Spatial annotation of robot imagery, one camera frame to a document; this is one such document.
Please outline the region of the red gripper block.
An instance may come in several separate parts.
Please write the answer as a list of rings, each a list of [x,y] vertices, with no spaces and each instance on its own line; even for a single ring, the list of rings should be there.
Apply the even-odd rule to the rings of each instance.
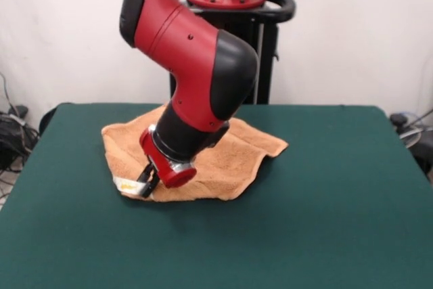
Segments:
[[[148,164],[137,178],[144,183],[141,195],[150,197],[161,181],[165,187],[180,187],[196,176],[192,162],[177,162],[165,156],[153,140],[154,129],[147,129],[140,137],[140,145],[147,156]]]

